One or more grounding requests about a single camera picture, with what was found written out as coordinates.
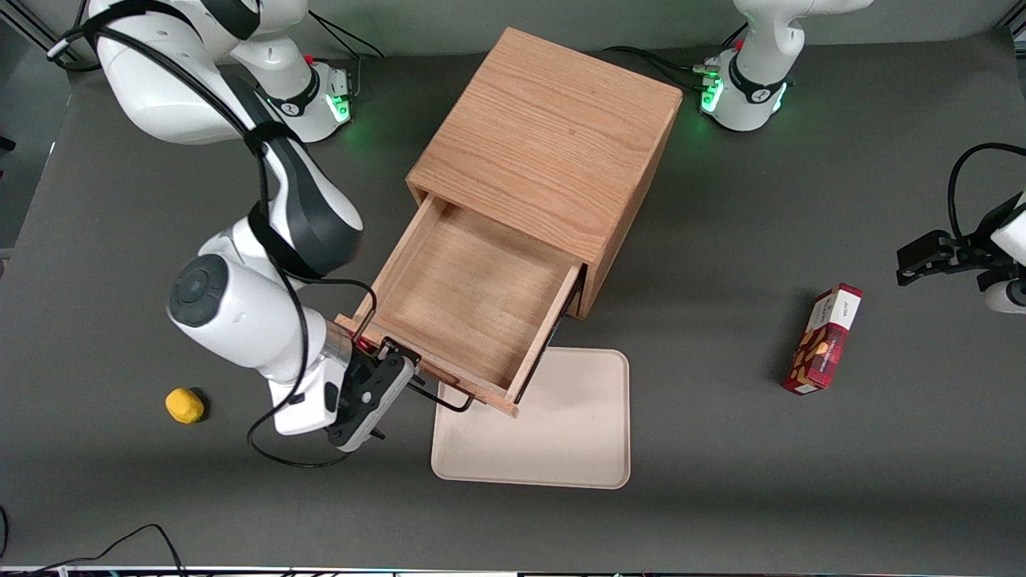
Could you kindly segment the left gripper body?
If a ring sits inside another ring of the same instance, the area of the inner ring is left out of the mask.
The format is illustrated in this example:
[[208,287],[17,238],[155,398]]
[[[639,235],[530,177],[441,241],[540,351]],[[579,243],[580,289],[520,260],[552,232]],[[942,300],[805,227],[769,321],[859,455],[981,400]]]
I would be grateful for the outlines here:
[[956,272],[978,271],[981,277],[1023,277],[1025,204],[1023,191],[987,211],[977,229],[963,233],[954,218]]

